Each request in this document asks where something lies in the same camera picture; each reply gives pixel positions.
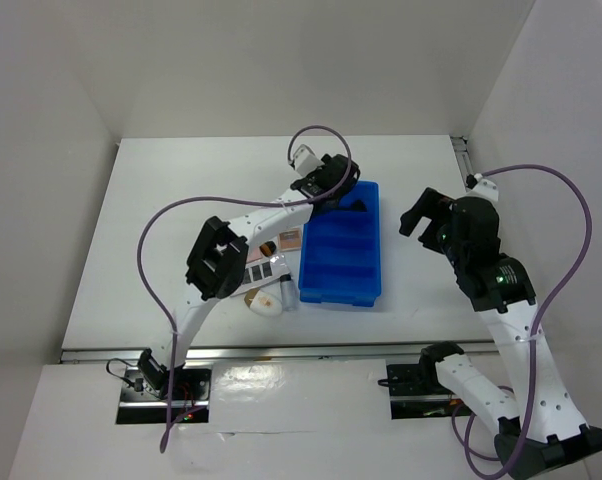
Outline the pink blush compact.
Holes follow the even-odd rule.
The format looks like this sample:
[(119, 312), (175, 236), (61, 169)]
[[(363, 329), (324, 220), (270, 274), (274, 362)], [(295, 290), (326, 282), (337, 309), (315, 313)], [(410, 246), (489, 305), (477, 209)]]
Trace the pink blush compact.
[(302, 230), (294, 228), (278, 235), (279, 247), (282, 251), (295, 251), (302, 247)]

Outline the short kabuki makeup brush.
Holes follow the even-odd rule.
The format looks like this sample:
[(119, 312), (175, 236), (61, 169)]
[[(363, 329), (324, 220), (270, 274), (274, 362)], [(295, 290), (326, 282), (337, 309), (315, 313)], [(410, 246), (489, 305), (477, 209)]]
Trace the short kabuki makeup brush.
[(259, 251), (264, 257), (272, 257), (277, 252), (277, 245), (274, 241), (267, 241), (259, 246)]

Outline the black eyeshadow palette pack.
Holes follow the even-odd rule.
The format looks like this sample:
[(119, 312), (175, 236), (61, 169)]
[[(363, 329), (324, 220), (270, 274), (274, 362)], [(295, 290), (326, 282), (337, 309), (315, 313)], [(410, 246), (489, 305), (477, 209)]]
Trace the black eyeshadow palette pack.
[(283, 254), (252, 262), (246, 266), (242, 283), (233, 293), (233, 296), (268, 285), (289, 273), (290, 269)]

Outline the clear small bottle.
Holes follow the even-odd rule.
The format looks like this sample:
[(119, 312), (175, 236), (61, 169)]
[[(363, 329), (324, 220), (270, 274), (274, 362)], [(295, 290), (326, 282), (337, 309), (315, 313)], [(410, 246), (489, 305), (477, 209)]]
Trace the clear small bottle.
[(297, 309), (298, 294), (295, 283), (290, 274), (282, 275), (280, 281), (281, 302), (284, 311)]

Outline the white egg-shaped foundation bottle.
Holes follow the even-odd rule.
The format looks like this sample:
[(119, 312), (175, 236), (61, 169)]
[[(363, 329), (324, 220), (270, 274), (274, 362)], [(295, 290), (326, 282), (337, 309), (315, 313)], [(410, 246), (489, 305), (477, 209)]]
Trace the white egg-shaped foundation bottle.
[(262, 289), (251, 289), (244, 296), (244, 303), (255, 314), (263, 317), (277, 317), (282, 314), (281, 300)]

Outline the pink paper packet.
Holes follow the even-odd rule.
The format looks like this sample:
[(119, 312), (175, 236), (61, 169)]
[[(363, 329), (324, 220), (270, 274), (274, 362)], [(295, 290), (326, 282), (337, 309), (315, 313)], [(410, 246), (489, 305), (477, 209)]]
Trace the pink paper packet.
[(247, 257), (246, 263), (250, 264), (253, 262), (259, 262), (267, 257), (267, 254), (264, 252), (264, 246), (255, 248), (252, 250)]

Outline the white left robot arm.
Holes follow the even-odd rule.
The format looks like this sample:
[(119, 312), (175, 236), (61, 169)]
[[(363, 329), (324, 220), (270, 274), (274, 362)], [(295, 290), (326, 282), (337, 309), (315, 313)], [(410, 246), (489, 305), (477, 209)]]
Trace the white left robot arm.
[(142, 284), (168, 318), (170, 339), (143, 350), (138, 369), (144, 389), (157, 399), (169, 398), (178, 387), (187, 351), (206, 317), (243, 283), (248, 256), (278, 234), (307, 224), (339, 205), (356, 185), (360, 170), (349, 154), (317, 158), (301, 148), (299, 178), (273, 202), (251, 202), (257, 209), (231, 220), (207, 219), (186, 259), (186, 295), (181, 306), (169, 311), (150, 286), (143, 269), (142, 252), (150, 228), (168, 211), (203, 202), (193, 197), (173, 202), (145, 225), (137, 244), (136, 263)]

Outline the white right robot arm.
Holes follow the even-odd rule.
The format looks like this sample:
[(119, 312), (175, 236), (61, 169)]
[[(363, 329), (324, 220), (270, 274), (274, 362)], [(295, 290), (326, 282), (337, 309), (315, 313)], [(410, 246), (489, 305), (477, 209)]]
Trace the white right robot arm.
[(508, 476), (530, 479), (602, 451), (602, 429), (573, 403), (535, 317), (540, 308), (523, 264), (501, 250), (491, 198), (458, 199), (426, 188), (400, 220), (409, 236), (422, 219), (428, 250), (449, 261), (460, 290), (488, 328), (504, 362), (508, 389), (492, 383), (454, 342), (421, 353), (422, 388), (457, 395), (490, 430), (496, 459)]

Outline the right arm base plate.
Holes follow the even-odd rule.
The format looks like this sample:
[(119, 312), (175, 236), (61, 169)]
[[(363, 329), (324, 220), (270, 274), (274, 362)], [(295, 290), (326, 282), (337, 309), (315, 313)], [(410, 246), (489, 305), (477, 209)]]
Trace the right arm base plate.
[(430, 385), (417, 364), (388, 364), (377, 384), (388, 391), (393, 420), (451, 417), (456, 408), (459, 416), (470, 414), (455, 394)]

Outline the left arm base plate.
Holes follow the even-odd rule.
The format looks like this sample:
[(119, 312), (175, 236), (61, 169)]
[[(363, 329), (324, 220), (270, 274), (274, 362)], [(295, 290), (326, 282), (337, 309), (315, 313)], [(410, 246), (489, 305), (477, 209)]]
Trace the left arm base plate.
[[(116, 415), (118, 425), (162, 424), (166, 419), (167, 394), (153, 389), (136, 369), (121, 374), (122, 386)], [(198, 424), (209, 421), (209, 399), (212, 370), (185, 368), (176, 377), (172, 392), (171, 418), (179, 415), (180, 423)]]

